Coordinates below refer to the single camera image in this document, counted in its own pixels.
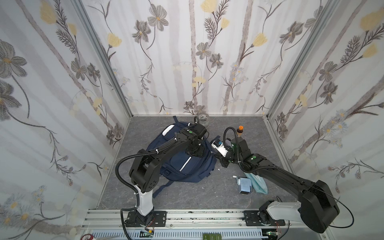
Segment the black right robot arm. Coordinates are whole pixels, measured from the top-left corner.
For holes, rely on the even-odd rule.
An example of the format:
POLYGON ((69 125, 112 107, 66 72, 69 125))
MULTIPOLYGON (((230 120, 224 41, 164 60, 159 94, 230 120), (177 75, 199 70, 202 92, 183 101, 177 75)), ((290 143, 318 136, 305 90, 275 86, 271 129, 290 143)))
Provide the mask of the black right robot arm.
POLYGON ((215 140, 212 148, 223 167, 237 164, 245 173, 269 180, 295 197, 296 202, 269 200, 258 210, 256 219, 263 225, 287 220, 300 222, 316 233, 324 233, 339 215, 340 209, 329 186, 312 182, 273 164, 260 154, 253 154, 246 141, 215 140))

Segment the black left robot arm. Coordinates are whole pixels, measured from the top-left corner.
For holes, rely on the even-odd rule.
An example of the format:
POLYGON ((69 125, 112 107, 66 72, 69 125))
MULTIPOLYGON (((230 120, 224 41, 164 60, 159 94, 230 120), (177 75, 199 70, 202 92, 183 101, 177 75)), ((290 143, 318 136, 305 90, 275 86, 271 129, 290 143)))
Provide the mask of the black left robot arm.
POLYGON ((175 123, 168 126, 146 149, 133 155, 124 184, 135 191, 134 222, 150 225, 155 219, 155 198, 174 182, 198 183, 213 171, 216 160, 201 124, 175 123))

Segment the navy blue student backpack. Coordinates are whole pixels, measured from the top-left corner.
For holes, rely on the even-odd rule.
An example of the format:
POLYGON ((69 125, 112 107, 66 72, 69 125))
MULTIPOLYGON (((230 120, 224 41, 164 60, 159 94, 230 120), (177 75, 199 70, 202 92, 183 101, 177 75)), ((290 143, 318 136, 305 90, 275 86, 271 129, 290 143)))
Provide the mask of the navy blue student backpack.
MULTIPOLYGON (((163 132, 149 144, 147 151, 155 150, 155 148, 173 138, 175 133, 191 125, 190 123, 180 122, 175 116, 173 118, 175 122, 165 128, 163 132)), ((168 179, 169 182, 160 186, 153 193, 154 198, 156 198, 164 188, 169 187, 174 182, 198 183, 211 174, 215 169, 217 159, 214 157, 212 147, 207 139, 203 140, 201 146, 204 148, 201 157, 192 156, 186 151, 183 151, 177 153, 162 165, 160 175, 168 179)))

